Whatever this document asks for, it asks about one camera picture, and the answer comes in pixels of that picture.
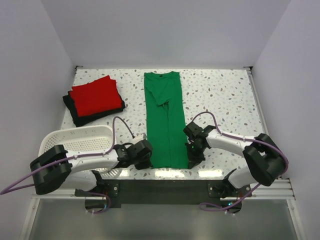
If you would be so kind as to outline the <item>aluminium front rail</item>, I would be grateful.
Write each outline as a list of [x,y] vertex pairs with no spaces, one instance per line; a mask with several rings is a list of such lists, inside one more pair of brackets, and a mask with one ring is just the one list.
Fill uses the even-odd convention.
[[[206,198],[221,199],[222,193],[214,186],[221,183],[225,173],[218,168],[207,168],[205,165],[196,167],[190,170],[173,169],[173,168],[147,168],[137,170],[133,166],[128,168],[97,169],[102,179],[106,182],[115,181],[117,189],[108,191],[111,197],[116,197],[123,189],[125,182],[133,182],[137,184],[142,181],[145,184],[162,184],[160,190],[165,187],[173,186],[174,192],[181,191],[182,193],[202,193]],[[57,190],[44,194],[37,195],[32,193],[34,199],[63,199],[75,198],[76,187],[87,189],[92,187],[96,179],[91,170],[71,173],[65,182]],[[272,185],[260,185],[254,189],[255,184],[246,185],[243,188],[236,190],[231,195],[228,195],[224,200],[238,200],[246,193],[253,199],[293,199],[294,192],[289,180],[276,179]]]

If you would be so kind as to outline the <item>white plastic basket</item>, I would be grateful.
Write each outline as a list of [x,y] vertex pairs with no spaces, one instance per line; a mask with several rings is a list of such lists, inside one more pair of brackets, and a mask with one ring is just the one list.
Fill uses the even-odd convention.
[[119,177],[121,170],[116,169],[118,155],[115,150],[105,154],[117,140],[113,130],[107,125],[83,126],[49,133],[41,142],[38,155],[42,155],[56,145],[62,145],[66,156],[77,156],[69,162],[71,172],[85,173],[96,170],[103,179]]

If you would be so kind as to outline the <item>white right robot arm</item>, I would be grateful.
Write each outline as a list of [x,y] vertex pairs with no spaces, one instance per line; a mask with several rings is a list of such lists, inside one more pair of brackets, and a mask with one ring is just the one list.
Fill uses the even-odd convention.
[[269,187],[288,169],[289,161],[265,133],[257,137],[241,136],[220,131],[212,125],[202,128],[193,121],[183,132],[189,141],[185,145],[190,168],[203,162],[206,159],[204,151],[211,148],[245,159],[246,167],[233,169],[223,180],[211,186],[212,192],[221,198],[233,197],[241,188],[253,183]]

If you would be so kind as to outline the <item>folded red t shirt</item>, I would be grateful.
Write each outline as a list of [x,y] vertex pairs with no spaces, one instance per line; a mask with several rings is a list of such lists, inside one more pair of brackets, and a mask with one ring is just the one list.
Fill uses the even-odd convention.
[[69,95],[80,117],[122,107],[117,82],[108,75],[87,84],[73,86]]

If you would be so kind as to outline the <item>folded black t shirt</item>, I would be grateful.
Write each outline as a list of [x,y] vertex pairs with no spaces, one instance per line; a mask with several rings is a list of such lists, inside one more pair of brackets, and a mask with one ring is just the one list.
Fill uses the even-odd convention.
[[112,115],[112,114],[120,113],[126,108],[125,102],[123,101],[121,95],[119,94],[120,98],[122,100],[122,107],[121,108],[114,109],[114,110],[109,110],[109,111],[104,111],[104,112],[92,114],[92,115],[89,115],[89,116],[80,117],[80,116],[78,116],[78,113],[77,113],[77,110],[76,110],[76,106],[75,106],[75,102],[70,96],[70,91],[68,92],[67,95],[63,96],[62,99],[63,99],[63,102],[64,102],[65,106],[69,110],[69,112],[71,114],[71,117],[72,117],[72,121],[73,121],[73,123],[74,123],[74,125],[76,127],[82,127],[82,126],[84,126],[84,125],[86,125],[88,123],[91,123],[91,122],[95,121],[95,120],[107,117],[107,116]]

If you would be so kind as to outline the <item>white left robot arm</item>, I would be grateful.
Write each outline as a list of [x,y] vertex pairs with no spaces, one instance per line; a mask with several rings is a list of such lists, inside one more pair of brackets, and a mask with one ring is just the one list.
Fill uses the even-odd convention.
[[151,166],[153,147],[146,139],[136,143],[116,144],[104,152],[68,151],[62,144],[55,145],[30,164],[37,195],[58,190],[67,179],[75,188],[99,196],[104,190],[97,169],[127,168],[135,165],[140,170]]

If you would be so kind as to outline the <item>green t shirt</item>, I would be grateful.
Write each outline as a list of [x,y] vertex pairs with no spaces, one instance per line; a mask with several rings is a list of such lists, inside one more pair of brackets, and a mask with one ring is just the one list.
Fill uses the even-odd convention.
[[188,169],[180,73],[144,73],[147,139],[154,168]]

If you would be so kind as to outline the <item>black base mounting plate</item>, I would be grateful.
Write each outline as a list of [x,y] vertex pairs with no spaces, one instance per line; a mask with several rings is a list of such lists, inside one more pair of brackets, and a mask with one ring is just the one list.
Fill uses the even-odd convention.
[[227,188],[224,180],[102,180],[87,192],[76,189],[76,197],[85,198],[87,210],[121,208],[122,205],[199,205],[211,203],[230,206],[227,198],[251,197],[251,187]]

